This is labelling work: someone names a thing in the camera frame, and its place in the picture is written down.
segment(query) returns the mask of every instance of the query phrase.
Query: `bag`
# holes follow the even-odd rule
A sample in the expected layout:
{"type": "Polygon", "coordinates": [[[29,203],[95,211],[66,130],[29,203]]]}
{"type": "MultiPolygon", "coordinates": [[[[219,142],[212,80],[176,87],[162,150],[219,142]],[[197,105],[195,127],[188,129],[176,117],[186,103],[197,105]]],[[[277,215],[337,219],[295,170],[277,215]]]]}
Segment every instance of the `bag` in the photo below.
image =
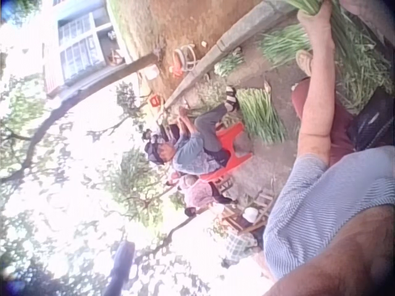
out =
{"type": "Polygon", "coordinates": [[[356,151],[394,145],[394,98],[383,88],[376,89],[351,122],[347,135],[356,151]]]}
{"type": "Polygon", "coordinates": [[[152,143],[150,141],[145,145],[144,151],[147,153],[147,159],[150,162],[153,162],[156,165],[164,165],[164,161],[159,157],[159,154],[157,152],[158,146],[158,142],[152,143]]]}

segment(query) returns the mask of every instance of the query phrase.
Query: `maroon pants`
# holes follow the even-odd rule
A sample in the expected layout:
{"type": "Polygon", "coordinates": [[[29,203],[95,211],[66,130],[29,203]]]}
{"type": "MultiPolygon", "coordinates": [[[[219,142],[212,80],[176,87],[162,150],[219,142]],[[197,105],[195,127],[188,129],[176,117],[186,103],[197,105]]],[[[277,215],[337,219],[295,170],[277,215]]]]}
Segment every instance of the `maroon pants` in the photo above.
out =
{"type": "MultiPolygon", "coordinates": [[[[310,78],[302,80],[292,92],[291,99],[296,114],[301,119],[303,107],[309,91],[310,78]]],[[[341,158],[354,151],[354,147],[348,138],[346,131],[353,116],[336,100],[335,115],[331,130],[331,155],[330,166],[341,160],[341,158]]]]}

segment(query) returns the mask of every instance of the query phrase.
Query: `slipper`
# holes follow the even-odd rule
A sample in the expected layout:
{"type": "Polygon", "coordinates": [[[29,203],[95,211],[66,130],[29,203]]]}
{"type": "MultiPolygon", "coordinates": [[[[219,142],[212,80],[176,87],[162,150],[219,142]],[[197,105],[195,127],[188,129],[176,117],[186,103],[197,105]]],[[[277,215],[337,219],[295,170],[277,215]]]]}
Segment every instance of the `slipper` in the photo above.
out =
{"type": "Polygon", "coordinates": [[[299,68],[308,76],[311,77],[311,62],[313,55],[303,49],[296,53],[296,63],[299,68]]]}
{"type": "Polygon", "coordinates": [[[232,88],[231,86],[227,86],[227,100],[225,103],[231,105],[230,112],[240,109],[239,100],[236,97],[235,88],[232,88]]]}

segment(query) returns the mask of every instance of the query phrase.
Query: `sky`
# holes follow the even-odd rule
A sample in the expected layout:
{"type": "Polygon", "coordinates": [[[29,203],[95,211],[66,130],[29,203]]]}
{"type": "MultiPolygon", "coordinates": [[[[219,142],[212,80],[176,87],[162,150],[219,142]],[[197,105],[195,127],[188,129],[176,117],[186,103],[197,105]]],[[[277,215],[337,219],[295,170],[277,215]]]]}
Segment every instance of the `sky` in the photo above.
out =
{"type": "MultiPolygon", "coordinates": [[[[13,47],[9,51],[10,60],[7,61],[9,73],[24,76],[41,71],[42,40],[37,32],[42,24],[42,16],[37,16],[29,26],[20,31],[7,26],[0,29],[2,46],[13,47]],[[28,49],[27,54],[22,54],[22,49],[26,48],[28,49]]],[[[138,85],[136,75],[129,77],[129,80],[133,82],[134,86],[138,85]]],[[[135,88],[135,93],[139,93],[138,87],[135,88]]],[[[73,130],[68,135],[68,141],[70,143],[69,150],[75,160],[68,171],[71,176],[70,182],[64,188],[51,188],[54,193],[51,204],[48,204],[45,196],[38,194],[41,189],[37,184],[25,184],[24,190],[14,196],[7,205],[8,214],[11,215],[23,208],[34,208],[36,223],[40,226],[38,239],[45,240],[48,236],[55,236],[59,250],[62,250],[63,245],[67,242],[73,241],[73,232],[82,221],[95,218],[101,220],[100,227],[109,234],[108,243],[119,239],[120,233],[114,229],[125,225],[128,238],[136,244],[137,249],[143,248],[149,244],[153,233],[141,225],[125,221],[118,215],[111,215],[106,219],[100,217],[102,211],[97,200],[108,200],[110,203],[110,194],[87,190],[80,183],[81,170],[100,168],[108,160],[119,163],[124,151],[129,150],[133,144],[142,144],[130,141],[132,133],[128,122],[125,122],[111,137],[104,137],[96,143],[92,143],[91,138],[86,136],[88,130],[102,130],[119,121],[122,109],[116,104],[114,85],[92,95],[72,111],[73,130]],[[40,213],[45,213],[52,228],[57,231],[55,234],[42,223],[40,213]]],[[[182,211],[176,212],[174,208],[166,207],[162,230],[168,232],[185,218],[182,211]]],[[[260,269],[251,258],[242,260],[240,264],[231,266],[228,270],[220,266],[221,246],[216,244],[204,231],[212,219],[212,214],[207,212],[177,231],[172,247],[191,262],[193,271],[203,281],[210,283],[212,290],[209,293],[211,296],[262,295],[272,284],[260,276],[260,269]],[[221,280],[218,277],[219,274],[224,274],[225,279],[221,280]]],[[[89,243],[92,251],[95,252],[106,242],[92,235],[89,237],[89,243]]],[[[108,275],[113,264],[110,252],[105,250],[95,253],[94,256],[96,258],[94,270],[108,275]]],[[[72,266],[69,266],[62,252],[56,252],[48,258],[48,268],[55,274],[55,277],[60,277],[72,269],[72,266]]],[[[160,295],[168,296],[166,286],[162,286],[160,289],[160,295]]]]}

